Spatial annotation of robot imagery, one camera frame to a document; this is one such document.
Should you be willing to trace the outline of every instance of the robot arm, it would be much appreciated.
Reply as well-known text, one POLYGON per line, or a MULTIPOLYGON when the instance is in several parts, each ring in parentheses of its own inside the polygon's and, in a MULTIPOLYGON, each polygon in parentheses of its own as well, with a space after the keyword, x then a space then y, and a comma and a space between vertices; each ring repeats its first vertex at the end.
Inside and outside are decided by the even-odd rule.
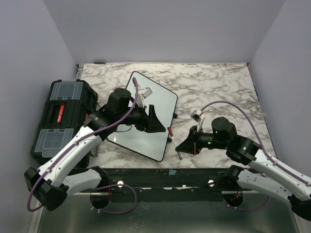
POLYGON ((134 125, 147 133, 165 132, 165 127, 156 117, 154 106, 149 105, 149 114, 145 112, 144 99, 151 93, 150 89, 137 91, 133 106, 129 108, 131 93, 122 88, 115 89, 104 110, 92 113, 75 137, 57 155, 39 169, 31 167, 25 172, 30 196, 34 195, 47 210, 52 211, 65 201, 67 195, 95 188, 99 184, 108 185, 107 174, 99 167, 80 174, 68 174, 90 150, 115 132, 120 123, 134 125))
POLYGON ((176 151, 198 154, 202 148, 226 150, 226 155, 237 163, 248 165, 268 177, 254 174, 238 166, 231 166, 230 183, 252 189, 291 204, 292 210, 311 220, 311 178, 287 166, 272 155, 265 154, 259 144, 237 134, 235 125, 226 118, 212 121, 213 133, 204 133, 201 118, 192 116, 198 125, 190 128, 187 139, 176 151))

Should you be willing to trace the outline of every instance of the marble surface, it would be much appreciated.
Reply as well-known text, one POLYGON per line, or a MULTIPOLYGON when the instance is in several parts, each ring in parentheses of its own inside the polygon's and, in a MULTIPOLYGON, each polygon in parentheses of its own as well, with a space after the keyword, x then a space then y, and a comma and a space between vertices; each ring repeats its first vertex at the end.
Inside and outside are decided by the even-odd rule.
MULTIPOLYGON (((84 65, 81 79, 87 81, 99 95, 99 104, 107 102, 109 94, 117 87, 125 87, 133 71, 163 85, 178 95, 172 130, 177 144, 185 140, 189 128, 196 124, 190 117, 195 109, 216 100, 227 100, 239 105, 253 121, 259 135, 273 156, 271 139, 261 112, 253 83, 245 63, 241 64, 145 64, 120 63, 84 65)), ((226 117, 236 125, 238 134, 257 141, 245 117, 234 107, 216 104, 205 110, 205 132, 211 132, 211 122, 217 117, 226 117)), ((198 155, 182 153, 179 160, 174 144, 168 144, 162 162, 138 155, 113 143, 104 141, 98 157, 91 157, 89 166, 108 168, 206 168, 230 167, 236 164, 224 150, 203 149, 198 155)))

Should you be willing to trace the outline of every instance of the white wall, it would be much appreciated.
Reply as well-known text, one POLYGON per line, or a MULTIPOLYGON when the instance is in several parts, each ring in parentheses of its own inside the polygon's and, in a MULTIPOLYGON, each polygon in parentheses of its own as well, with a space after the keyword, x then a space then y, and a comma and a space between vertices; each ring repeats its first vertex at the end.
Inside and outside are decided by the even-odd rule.
POLYGON ((0 7, 0 232, 27 232, 23 173, 51 82, 76 66, 42 0, 2 0, 0 7))
POLYGON ((310 0, 286 0, 249 67, 278 157, 309 176, 310 12, 310 0))
POLYGON ((284 0, 44 0, 77 63, 249 62, 284 0))

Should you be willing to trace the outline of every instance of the red marker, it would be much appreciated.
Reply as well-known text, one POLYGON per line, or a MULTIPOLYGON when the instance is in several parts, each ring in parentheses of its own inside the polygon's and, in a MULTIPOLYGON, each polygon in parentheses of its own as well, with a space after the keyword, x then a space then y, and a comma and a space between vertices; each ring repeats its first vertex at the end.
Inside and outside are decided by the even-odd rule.
POLYGON ((193 148, 194 148, 193 154, 196 155, 196 143, 195 142, 193 143, 193 148))
MULTIPOLYGON (((171 129, 170 127, 167 127, 167 129, 169 130, 169 134, 170 134, 170 136, 171 136, 171 138, 172 138, 172 140, 173 140, 173 142, 174 142, 174 144, 175 144, 175 148, 176 148, 176 147, 177 147, 177 144, 176 144, 175 138, 174 138, 174 136, 173 136, 172 129, 171 129)), ((177 151, 177 154, 178 154, 178 158, 179 158, 179 159, 183 159, 183 158, 181 157, 181 154, 180 154, 179 151, 177 151)))

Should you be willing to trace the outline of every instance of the toolbox lid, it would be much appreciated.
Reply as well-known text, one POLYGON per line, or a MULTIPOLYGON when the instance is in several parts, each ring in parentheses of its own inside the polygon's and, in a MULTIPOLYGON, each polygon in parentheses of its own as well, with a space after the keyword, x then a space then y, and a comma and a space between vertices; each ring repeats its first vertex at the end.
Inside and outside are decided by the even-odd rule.
POLYGON ((55 83, 50 100, 79 100, 83 83, 76 81, 62 81, 55 83))
POLYGON ((41 152, 43 158, 54 157, 73 137, 73 129, 40 130, 35 152, 41 152))

